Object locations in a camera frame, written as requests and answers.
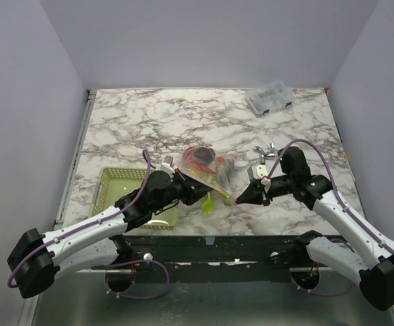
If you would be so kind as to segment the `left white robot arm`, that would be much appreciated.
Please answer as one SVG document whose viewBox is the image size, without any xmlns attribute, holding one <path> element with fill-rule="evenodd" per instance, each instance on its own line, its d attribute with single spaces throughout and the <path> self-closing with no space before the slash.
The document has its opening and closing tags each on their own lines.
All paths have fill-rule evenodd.
<svg viewBox="0 0 394 326">
<path fill-rule="evenodd" d="M 116 244 L 115 238 L 180 202 L 193 205 L 210 190 L 179 170 L 147 171 L 140 188 L 93 217 L 60 230 L 25 231 L 7 258 L 11 270 L 7 286 L 26 299 L 44 292 L 65 272 L 108 265 L 123 268 L 130 251 Z"/>
</svg>

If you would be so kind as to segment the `green fake celery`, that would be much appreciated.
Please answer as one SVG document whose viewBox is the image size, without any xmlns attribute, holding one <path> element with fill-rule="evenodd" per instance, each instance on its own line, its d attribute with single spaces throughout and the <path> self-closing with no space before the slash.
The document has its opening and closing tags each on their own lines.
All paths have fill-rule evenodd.
<svg viewBox="0 0 394 326">
<path fill-rule="evenodd" d="M 210 192 L 207 193 L 207 199 L 202 203 L 202 214 L 204 217 L 208 217 L 214 210 L 214 201 L 212 199 L 212 195 L 217 195 L 220 197 L 221 201 L 224 203 L 225 206 L 230 206 L 230 199 L 231 197 L 218 189 L 212 189 Z"/>
</svg>

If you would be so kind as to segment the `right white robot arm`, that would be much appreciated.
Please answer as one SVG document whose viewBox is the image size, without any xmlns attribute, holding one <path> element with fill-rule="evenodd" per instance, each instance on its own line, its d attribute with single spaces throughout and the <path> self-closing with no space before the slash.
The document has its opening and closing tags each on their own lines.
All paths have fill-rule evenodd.
<svg viewBox="0 0 394 326">
<path fill-rule="evenodd" d="M 393 306 L 394 241 L 348 204 L 332 175 L 312 174 L 299 147 L 285 146 L 275 165 L 283 172 L 278 177 L 264 165 L 250 167 L 250 184 L 236 203 L 268 206 L 274 198 L 291 194 L 329 222 L 353 248 L 343 249 L 318 232 L 308 232 L 292 249 L 294 262 L 300 266 L 321 263 L 357 285 L 376 309 L 385 311 Z"/>
</svg>

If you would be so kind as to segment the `clear zip top bag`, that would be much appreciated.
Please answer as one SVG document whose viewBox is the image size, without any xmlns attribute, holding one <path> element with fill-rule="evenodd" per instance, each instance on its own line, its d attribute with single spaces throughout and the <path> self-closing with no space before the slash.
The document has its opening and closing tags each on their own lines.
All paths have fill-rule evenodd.
<svg viewBox="0 0 394 326">
<path fill-rule="evenodd" d="M 188 166 L 186 163 L 182 161 L 182 156 L 180 163 L 177 167 L 183 174 L 186 174 L 191 178 L 209 186 L 211 190 L 218 189 L 227 193 L 231 197 L 230 204 L 232 206 L 234 205 L 234 199 L 232 197 L 231 179 L 235 168 L 234 158 L 216 150 L 215 153 L 216 153 L 216 158 L 214 161 L 215 174 L 209 174 L 191 168 L 190 166 Z"/>
</svg>

